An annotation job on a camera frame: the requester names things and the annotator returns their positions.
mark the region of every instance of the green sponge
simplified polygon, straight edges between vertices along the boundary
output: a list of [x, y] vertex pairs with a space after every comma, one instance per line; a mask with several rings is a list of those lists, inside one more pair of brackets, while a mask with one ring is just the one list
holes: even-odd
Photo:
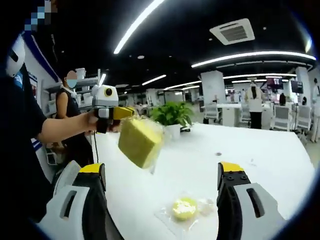
[[121, 127], [118, 147], [139, 168], [149, 168], [162, 147], [163, 136], [145, 120], [128, 118]]

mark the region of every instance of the black ceiling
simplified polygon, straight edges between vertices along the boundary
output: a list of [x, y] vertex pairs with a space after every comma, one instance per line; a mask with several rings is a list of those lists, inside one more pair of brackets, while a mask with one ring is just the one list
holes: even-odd
[[[152, 0], [58, 1], [50, 26], [39, 26], [36, 41], [54, 69], [86, 68], [108, 71], [107, 84], [165, 88], [198, 80], [201, 72], [252, 61], [293, 61], [314, 65], [294, 56], [259, 56], [225, 60], [197, 68], [192, 64], [227, 55], [256, 51], [290, 51], [305, 54], [308, 35], [280, 0], [165, 0], [138, 27], [119, 54], [114, 54], [129, 26]], [[255, 40], [223, 45], [209, 29], [231, 21], [250, 20]], [[53, 34], [55, 46], [50, 34]], [[254, 63], [218, 68], [224, 76], [288, 73], [297, 63]]]

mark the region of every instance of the yellow sponge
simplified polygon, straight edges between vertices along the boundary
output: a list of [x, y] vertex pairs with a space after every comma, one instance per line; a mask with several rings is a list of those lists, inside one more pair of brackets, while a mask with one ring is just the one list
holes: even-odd
[[150, 167], [162, 147], [162, 135], [145, 121], [128, 118], [121, 128], [118, 147], [139, 168]]
[[182, 197], [174, 202], [173, 215], [180, 221], [192, 218], [198, 212], [198, 204], [194, 199]]

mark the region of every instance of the white flower pot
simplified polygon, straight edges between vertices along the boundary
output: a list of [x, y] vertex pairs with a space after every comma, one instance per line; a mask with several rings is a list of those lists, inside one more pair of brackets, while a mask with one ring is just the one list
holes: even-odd
[[165, 126], [165, 132], [172, 140], [177, 140], [180, 138], [180, 126], [180, 124]]

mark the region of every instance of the monitor screen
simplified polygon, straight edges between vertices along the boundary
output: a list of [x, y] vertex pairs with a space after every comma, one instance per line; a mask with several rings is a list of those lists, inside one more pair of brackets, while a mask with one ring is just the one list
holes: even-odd
[[284, 84], [281, 78], [268, 77], [266, 85], [269, 89], [284, 89]]
[[291, 81], [291, 90], [293, 93], [303, 94], [304, 85], [302, 84], [302, 81]]

